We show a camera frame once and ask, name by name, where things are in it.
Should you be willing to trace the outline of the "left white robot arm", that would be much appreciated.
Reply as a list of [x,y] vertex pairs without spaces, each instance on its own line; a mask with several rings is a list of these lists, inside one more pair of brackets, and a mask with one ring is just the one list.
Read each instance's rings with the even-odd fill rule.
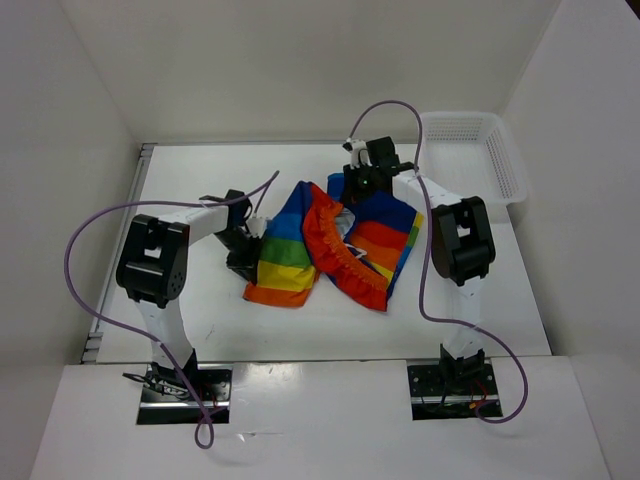
[[116,269],[116,282],[134,302],[152,337],[149,382],[175,398],[196,394],[201,375],[188,340],[179,297],[186,286],[189,248],[214,236],[227,249],[226,267],[246,281],[257,278],[257,262],[268,221],[254,213],[243,192],[205,197],[194,208],[154,217],[136,215]]

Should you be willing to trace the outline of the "rainbow striped shorts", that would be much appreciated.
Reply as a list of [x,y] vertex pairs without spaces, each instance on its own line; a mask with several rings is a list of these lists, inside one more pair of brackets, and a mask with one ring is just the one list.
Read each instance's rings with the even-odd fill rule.
[[245,300],[274,307],[303,306],[322,275],[356,303],[388,308],[424,217],[389,193],[377,191],[355,204],[342,203],[341,174],[326,188],[300,181],[266,223],[257,274]]

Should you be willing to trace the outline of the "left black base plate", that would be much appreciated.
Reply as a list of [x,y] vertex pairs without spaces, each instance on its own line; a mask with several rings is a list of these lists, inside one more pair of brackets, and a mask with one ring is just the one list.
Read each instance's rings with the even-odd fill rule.
[[[201,364],[195,390],[214,424],[227,424],[233,367],[230,364]],[[142,384],[137,425],[196,425],[202,412],[193,396],[183,385],[155,380],[152,368],[144,376],[128,374]]]

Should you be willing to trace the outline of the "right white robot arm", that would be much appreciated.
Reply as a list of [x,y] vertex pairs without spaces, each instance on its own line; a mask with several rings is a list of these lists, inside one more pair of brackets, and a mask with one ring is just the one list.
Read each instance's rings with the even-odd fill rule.
[[484,201],[464,198],[402,162],[390,137],[347,139],[351,156],[343,168],[342,199],[362,202],[378,192],[390,193],[428,217],[428,255],[437,274],[450,283],[456,331],[440,346],[438,378],[445,393],[460,393],[479,381],[485,353],[481,334],[480,298],[496,250]]

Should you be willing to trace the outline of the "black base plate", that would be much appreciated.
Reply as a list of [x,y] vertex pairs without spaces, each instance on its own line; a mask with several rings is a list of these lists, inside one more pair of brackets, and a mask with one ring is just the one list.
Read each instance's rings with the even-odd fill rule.
[[[233,367],[230,364],[201,364],[195,390],[214,424],[227,424]],[[144,376],[128,374],[142,384],[137,425],[196,425],[202,412],[193,396],[183,385],[155,380],[152,368]]]
[[437,360],[408,363],[407,376],[414,421],[475,418],[477,407],[489,419],[503,417],[490,362],[475,378],[456,385],[445,382]]

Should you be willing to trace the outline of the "white plastic basket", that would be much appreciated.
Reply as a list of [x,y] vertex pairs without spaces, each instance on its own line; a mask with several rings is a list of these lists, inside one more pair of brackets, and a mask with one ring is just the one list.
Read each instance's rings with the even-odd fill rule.
[[421,115],[420,168],[428,178],[463,197],[495,205],[527,198],[520,152],[502,119],[485,112]]

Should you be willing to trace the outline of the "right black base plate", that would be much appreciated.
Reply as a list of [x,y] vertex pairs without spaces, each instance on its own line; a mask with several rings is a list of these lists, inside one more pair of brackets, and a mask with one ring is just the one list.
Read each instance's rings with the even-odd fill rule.
[[475,418],[477,407],[489,419],[503,417],[490,362],[475,378],[456,385],[445,382],[437,360],[408,363],[407,376],[414,421]]

